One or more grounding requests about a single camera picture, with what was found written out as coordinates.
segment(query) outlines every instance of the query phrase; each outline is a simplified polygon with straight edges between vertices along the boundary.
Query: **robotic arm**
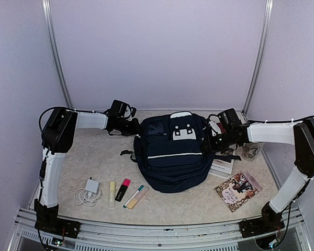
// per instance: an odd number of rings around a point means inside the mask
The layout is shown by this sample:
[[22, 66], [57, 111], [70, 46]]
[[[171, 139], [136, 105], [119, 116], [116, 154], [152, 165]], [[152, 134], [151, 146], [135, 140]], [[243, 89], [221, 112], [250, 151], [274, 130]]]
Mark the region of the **robotic arm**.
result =
[[273, 232], [278, 227], [283, 229], [283, 211], [304, 193], [314, 175], [314, 118], [287, 123], [242, 124], [234, 109], [226, 110], [218, 114], [218, 117], [226, 132], [210, 133], [203, 144], [203, 151], [223, 151], [230, 145], [242, 146], [250, 142], [285, 143], [295, 146], [295, 167], [277, 195], [263, 207], [260, 218], [240, 223], [243, 237]]
[[40, 126], [43, 161], [40, 170], [41, 185], [38, 199], [35, 199], [34, 202], [34, 209], [37, 213], [35, 228], [48, 233], [77, 238], [79, 222], [58, 218], [57, 199], [61, 166], [66, 153], [73, 144], [74, 132], [80, 128], [95, 128], [106, 129], [109, 134], [112, 130], [118, 130], [123, 136], [138, 134], [140, 132], [139, 122], [138, 119], [133, 118], [136, 108], [114, 100], [111, 108], [104, 113], [72, 110], [64, 107], [48, 110], [53, 110], [53, 112], [44, 128], [42, 129]]

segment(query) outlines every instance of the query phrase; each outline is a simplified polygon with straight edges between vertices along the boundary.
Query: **white wall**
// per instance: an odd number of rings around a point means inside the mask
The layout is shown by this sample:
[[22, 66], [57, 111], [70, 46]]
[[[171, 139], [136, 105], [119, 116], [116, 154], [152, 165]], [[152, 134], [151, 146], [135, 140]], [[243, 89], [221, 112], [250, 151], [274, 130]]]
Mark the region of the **white wall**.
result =
[[51, 2], [76, 108], [242, 109], [265, 1]]
[[38, 116], [63, 105], [41, 1], [0, 1], [0, 250], [38, 181]]
[[[314, 114], [314, 1], [275, 1], [272, 23], [250, 119], [286, 120]], [[265, 146], [285, 181], [294, 148]], [[314, 246], [314, 181], [299, 199]]]

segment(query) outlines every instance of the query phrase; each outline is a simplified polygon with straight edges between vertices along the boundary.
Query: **charger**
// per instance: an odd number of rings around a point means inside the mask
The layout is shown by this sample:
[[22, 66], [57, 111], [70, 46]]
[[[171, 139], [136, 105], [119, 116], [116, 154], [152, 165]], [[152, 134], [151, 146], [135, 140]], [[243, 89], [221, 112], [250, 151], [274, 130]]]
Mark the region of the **charger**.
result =
[[87, 180], [85, 188], [79, 188], [74, 192], [73, 202], [76, 206], [85, 205], [87, 207], [93, 207], [100, 195], [101, 189], [99, 188], [99, 182], [92, 180], [91, 177]]

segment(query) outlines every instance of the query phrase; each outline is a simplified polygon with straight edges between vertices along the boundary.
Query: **beige tabletop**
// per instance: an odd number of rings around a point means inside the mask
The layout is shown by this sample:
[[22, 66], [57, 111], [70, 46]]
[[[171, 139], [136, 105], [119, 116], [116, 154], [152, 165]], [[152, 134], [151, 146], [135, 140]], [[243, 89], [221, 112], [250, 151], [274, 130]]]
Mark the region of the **beige tabletop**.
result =
[[[142, 121], [147, 117], [168, 113], [173, 111], [138, 111], [136, 117]], [[204, 117], [210, 114], [206, 111], [195, 113]], [[212, 175], [208, 175], [200, 185], [180, 193], [166, 194], [150, 188], [134, 209], [125, 209], [123, 204], [140, 185], [150, 186], [129, 155], [120, 156], [122, 150], [133, 150], [133, 136], [110, 136], [105, 130], [95, 129], [76, 131], [73, 146], [67, 153], [61, 170], [58, 189], [59, 215], [141, 225], [213, 223], [258, 216], [261, 208], [277, 193], [271, 172], [263, 156], [259, 154], [253, 162], [234, 162], [233, 174], [246, 170], [263, 187], [262, 191], [234, 213], [213, 192], [213, 188], [225, 180]], [[237, 154], [241, 155], [241, 149], [238, 149]], [[90, 177], [100, 182], [102, 196], [92, 208], [75, 206], [75, 190], [84, 188]], [[116, 202], [115, 208], [109, 208], [110, 181], [116, 181], [118, 190], [125, 178], [130, 179], [131, 184], [122, 202]]]

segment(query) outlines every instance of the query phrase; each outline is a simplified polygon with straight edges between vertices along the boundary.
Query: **backpack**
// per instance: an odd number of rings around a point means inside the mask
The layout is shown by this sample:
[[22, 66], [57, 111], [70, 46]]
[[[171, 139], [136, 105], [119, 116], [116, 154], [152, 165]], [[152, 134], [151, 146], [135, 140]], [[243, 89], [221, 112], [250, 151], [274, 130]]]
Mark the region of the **backpack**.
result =
[[206, 179], [215, 153], [200, 149], [210, 130], [204, 117], [176, 112], [144, 119], [141, 129], [134, 138], [136, 160], [131, 159], [153, 189], [181, 192]]

